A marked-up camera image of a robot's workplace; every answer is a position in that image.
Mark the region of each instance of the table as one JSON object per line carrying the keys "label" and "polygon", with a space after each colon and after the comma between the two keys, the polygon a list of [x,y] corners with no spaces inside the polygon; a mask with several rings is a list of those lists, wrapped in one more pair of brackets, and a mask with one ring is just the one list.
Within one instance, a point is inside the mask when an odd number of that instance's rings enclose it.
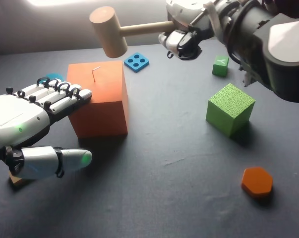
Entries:
{"label": "table", "polygon": [[[0,161],[0,238],[299,238],[299,104],[259,83],[243,87],[229,62],[212,75],[216,40],[194,61],[168,59],[160,45],[130,47],[150,65],[124,68],[129,94],[126,138],[78,141],[68,118],[37,145],[89,148],[84,170],[12,189]],[[106,61],[102,49],[0,56],[0,93],[22,89],[70,63]],[[256,99],[250,124],[234,139],[205,121],[208,99],[228,83]],[[274,177],[270,203],[240,187],[247,167]]]}

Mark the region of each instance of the mallet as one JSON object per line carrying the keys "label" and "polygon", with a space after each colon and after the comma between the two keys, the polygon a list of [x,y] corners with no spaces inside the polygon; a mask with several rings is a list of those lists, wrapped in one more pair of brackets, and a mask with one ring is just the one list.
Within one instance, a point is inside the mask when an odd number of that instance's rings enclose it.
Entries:
{"label": "mallet", "polygon": [[110,6],[100,7],[90,14],[90,21],[104,49],[110,58],[117,58],[127,51],[125,36],[171,32],[176,29],[172,21],[134,26],[120,26],[115,10]]}

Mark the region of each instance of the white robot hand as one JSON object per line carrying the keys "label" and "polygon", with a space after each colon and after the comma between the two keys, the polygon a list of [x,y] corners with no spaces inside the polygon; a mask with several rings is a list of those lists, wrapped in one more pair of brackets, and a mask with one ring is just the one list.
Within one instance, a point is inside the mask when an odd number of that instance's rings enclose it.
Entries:
{"label": "white robot hand", "polygon": [[14,176],[40,179],[87,166],[92,154],[86,150],[31,146],[50,126],[88,103],[92,92],[59,79],[40,78],[37,84],[0,95],[0,160]]}

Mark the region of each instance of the orange hexagon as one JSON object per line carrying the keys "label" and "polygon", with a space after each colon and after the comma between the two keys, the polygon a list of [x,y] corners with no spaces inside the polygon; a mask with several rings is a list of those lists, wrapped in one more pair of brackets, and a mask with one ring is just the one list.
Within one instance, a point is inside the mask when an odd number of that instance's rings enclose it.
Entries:
{"label": "orange hexagon", "polygon": [[247,168],[244,171],[242,188],[254,198],[267,196],[273,188],[273,177],[262,167]]}

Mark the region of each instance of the green cube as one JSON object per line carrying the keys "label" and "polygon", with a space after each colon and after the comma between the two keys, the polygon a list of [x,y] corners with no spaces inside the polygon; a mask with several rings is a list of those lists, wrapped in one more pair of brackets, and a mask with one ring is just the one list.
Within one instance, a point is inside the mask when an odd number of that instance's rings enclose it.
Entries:
{"label": "green cube", "polygon": [[220,77],[227,76],[228,73],[229,57],[216,56],[213,63],[212,74]]}
{"label": "green cube", "polygon": [[252,97],[228,84],[209,99],[206,120],[231,136],[248,122],[254,104]]}

